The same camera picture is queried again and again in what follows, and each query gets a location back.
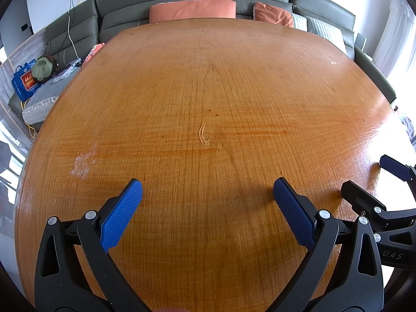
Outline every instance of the blue gripper pad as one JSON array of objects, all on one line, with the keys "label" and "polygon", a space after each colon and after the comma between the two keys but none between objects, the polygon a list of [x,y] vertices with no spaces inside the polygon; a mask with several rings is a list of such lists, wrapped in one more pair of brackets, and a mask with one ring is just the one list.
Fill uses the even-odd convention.
[{"label": "blue gripper pad", "polygon": [[[299,202],[297,196],[286,179],[280,177],[275,181],[273,185],[273,197],[277,205],[288,222],[299,245],[305,246],[308,251],[311,251],[316,244],[315,219],[308,214]],[[309,203],[309,209],[311,207],[315,209],[310,201]]]},{"label": "blue gripper pad", "polygon": [[380,157],[380,167],[406,182],[411,180],[409,168],[387,155]]},{"label": "blue gripper pad", "polygon": [[118,203],[101,224],[101,245],[105,252],[119,242],[134,212],[141,202],[143,188],[140,181],[133,180],[123,190]]}]

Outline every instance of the window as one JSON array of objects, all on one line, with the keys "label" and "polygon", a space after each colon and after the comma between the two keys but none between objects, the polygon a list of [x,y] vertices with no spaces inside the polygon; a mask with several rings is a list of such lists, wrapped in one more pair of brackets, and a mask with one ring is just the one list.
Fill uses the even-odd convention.
[{"label": "window", "polygon": [[0,48],[0,62],[3,63],[5,60],[7,60],[6,51],[4,50],[4,47]]}]

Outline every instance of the gray leather sofa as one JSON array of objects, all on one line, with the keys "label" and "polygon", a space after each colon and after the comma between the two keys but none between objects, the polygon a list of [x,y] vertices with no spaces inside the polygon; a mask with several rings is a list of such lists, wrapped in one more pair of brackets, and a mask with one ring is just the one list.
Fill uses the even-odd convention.
[{"label": "gray leather sofa", "polygon": [[[149,21],[150,6],[161,2],[181,0],[87,0],[71,10],[70,34],[78,55],[85,58],[90,49],[101,42],[109,41],[121,30],[141,26]],[[396,93],[376,66],[358,48],[354,48],[355,15],[331,0],[233,0],[236,1],[236,17],[252,19],[256,1],[284,8],[295,14],[310,16],[327,22],[342,32],[347,55],[373,80],[389,103]],[[46,53],[55,56],[60,66],[76,58],[67,36],[68,13],[46,27]],[[17,95],[9,101],[13,111],[21,116],[22,110]]]}]

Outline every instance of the orange cushion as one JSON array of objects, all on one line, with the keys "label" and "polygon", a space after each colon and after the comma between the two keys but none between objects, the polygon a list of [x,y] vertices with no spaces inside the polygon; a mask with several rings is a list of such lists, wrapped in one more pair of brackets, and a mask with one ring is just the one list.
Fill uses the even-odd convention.
[{"label": "orange cushion", "polygon": [[254,4],[253,16],[256,21],[269,22],[293,28],[292,14],[279,7],[256,2]]},{"label": "orange cushion", "polygon": [[189,0],[159,3],[150,7],[149,23],[201,17],[236,18],[236,3],[231,0]]}]

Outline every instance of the wood grain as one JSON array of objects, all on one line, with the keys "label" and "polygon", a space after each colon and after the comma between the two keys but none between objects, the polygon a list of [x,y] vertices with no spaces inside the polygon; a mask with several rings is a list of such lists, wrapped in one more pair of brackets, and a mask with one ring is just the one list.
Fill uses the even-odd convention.
[{"label": "wood grain", "polygon": [[338,218],[356,217],[340,196],[348,179],[389,210],[415,207],[380,171],[385,153],[416,163],[377,87],[320,37],[228,19],[125,30],[68,86],[30,152],[16,216],[26,294],[47,218],[78,219],[137,178],[143,201],[110,253],[149,307],[264,311],[306,253],[274,180]]}]

